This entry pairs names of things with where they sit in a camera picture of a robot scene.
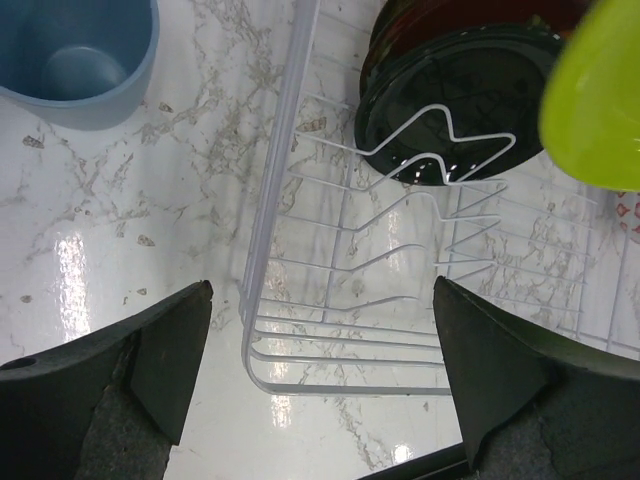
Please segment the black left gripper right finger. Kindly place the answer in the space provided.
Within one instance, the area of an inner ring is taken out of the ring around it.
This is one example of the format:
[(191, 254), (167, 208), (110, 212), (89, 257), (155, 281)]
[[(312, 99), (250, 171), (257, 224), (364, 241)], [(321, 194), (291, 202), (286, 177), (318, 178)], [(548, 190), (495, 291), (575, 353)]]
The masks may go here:
[(638, 478), (638, 361), (540, 327), (443, 276), (433, 309), (470, 471)]

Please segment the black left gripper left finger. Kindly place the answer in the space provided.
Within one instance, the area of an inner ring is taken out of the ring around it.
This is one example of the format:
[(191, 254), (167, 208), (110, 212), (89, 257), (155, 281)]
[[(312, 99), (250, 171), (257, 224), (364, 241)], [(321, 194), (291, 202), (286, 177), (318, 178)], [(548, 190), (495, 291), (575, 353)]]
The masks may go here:
[(211, 320), (196, 282), (129, 318), (1, 367), (4, 479), (161, 479)]

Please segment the white wire dish rack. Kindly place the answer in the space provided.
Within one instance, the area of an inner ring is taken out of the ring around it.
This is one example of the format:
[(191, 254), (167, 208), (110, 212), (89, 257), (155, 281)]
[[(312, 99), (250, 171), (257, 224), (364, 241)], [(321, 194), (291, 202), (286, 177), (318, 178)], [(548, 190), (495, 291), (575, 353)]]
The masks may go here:
[(354, 142), (377, 1), (296, 5), (240, 285), (242, 358), (274, 395), (446, 396), (445, 276), (552, 331), (639, 355), (639, 247), (608, 192), (539, 154), (443, 187), (375, 172)]

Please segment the blue triangle patterned bowl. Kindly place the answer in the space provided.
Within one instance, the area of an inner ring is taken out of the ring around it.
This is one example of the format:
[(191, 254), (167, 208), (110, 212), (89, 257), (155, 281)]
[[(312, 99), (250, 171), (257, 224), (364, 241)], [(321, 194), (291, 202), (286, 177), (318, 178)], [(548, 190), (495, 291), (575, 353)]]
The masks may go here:
[(616, 192), (613, 196), (616, 221), (635, 243), (640, 236), (640, 194)]

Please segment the lime green plate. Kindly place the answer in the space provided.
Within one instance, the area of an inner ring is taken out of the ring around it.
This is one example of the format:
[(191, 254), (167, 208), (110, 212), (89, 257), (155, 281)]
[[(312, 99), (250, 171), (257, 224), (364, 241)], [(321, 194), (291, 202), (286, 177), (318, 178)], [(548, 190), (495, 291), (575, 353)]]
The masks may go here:
[(596, 1), (544, 90), (542, 146), (565, 174), (614, 191), (639, 190), (639, 2)]

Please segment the light blue plastic cup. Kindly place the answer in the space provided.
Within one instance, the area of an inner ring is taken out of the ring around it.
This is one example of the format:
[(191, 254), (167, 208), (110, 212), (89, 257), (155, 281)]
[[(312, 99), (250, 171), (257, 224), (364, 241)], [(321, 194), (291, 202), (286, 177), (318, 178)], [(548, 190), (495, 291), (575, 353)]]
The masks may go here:
[(159, 34), (152, 0), (4, 1), (1, 95), (65, 128), (115, 127), (144, 98)]

